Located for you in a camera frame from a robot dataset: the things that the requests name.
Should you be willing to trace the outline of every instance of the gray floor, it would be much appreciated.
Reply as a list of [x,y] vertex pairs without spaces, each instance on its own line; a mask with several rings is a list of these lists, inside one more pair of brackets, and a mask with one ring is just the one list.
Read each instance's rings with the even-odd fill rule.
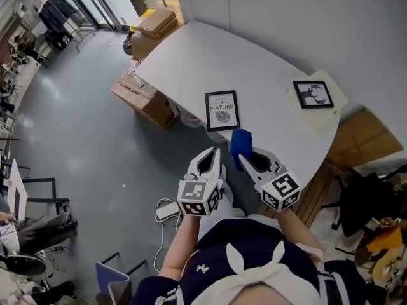
[[[78,235],[64,245],[74,256],[55,255],[59,271],[50,282],[71,279],[91,301],[97,292],[94,263],[116,251],[120,259],[112,265],[122,271],[148,260],[146,268],[132,275],[134,285],[155,275],[153,259],[161,243],[156,203],[175,199],[190,160],[214,145],[203,129],[179,121],[168,130],[152,125],[109,91],[128,67],[124,38],[99,32],[82,44],[80,54],[69,46],[49,68],[41,67],[14,128],[13,136],[21,141],[11,148],[20,165],[31,167],[30,177],[56,177],[58,196],[71,199]],[[255,212],[259,201],[251,195],[251,181],[233,168],[226,146],[222,148],[235,204]],[[45,184],[27,185],[27,192],[31,198],[51,195]],[[27,208],[29,217],[54,213],[44,205]],[[174,229],[166,229],[166,246],[173,237]],[[51,273],[48,266],[46,274]]]

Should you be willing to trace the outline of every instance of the white table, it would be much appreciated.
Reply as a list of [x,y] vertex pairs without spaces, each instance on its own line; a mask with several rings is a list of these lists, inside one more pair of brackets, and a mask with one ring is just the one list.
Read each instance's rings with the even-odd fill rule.
[[[305,186],[324,160],[340,112],[320,132],[310,128],[285,93],[304,76],[297,68],[241,37],[200,22],[170,35],[136,74],[206,123],[205,93],[236,90],[240,126],[253,146],[274,153]],[[232,131],[219,131],[230,140]]]

